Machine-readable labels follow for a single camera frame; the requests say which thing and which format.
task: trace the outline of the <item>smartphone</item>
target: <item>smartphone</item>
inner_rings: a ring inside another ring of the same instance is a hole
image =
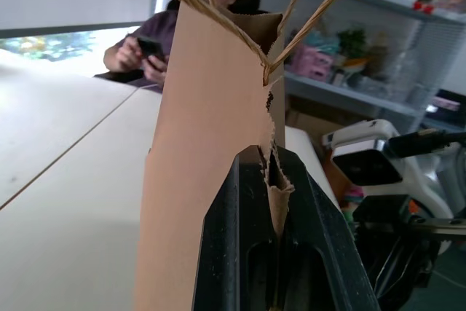
[[[136,39],[145,58],[153,55],[159,60],[165,61],[162,45],[157,40],[153,40],[147,36],[137,36]]]

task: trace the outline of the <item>purple shirt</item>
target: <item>purple shirt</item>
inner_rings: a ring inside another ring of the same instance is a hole
[[[167,10],[159,12],[146,22],[141,27],[136,29],[130,36],[147,36],[153,40],[157,40],[163,49],[164,55],[169,55],[172,49],[173,36],[175,35],[176,20],[178,19],[178,11]],[[125,39],[122,39],[116,45],[121,47]],[[129,84],[136,87],[145,87],[146,85],[153,85],[153,82],[145,78],[136,79]]]

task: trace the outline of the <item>office chair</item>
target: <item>office chair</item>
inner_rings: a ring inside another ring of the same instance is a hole
[[[235,14],[260,15],[266,13],[265,11],[259,10],[260,3],[261,0],[236,0],[236,2],[230,6],[229,10]],[[171,0],[167,5],[167,10],[178,10],[179,8],[179,0]],[[95,77],[114,82],[130,83],[143,78],[143,74],[144,72],[142,70],[136,69],[127,73],[106,72],[103,74],[96,74]]]

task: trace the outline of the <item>table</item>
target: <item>table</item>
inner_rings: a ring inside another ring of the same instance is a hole
[[[137,90],[0,212],[2,311],[131,310],[144,159],[161,95]],[[287,128],[331,193],[305,132]]]
[[[0,50],[0,208],[134,91]]]

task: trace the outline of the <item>green floor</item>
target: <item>green floor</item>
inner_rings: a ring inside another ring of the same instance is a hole
[[[466,251],[448,249],[438,257],[435,271],[464,288],[434,274],[429,287],[415,290],[402,311],[466,310]]]

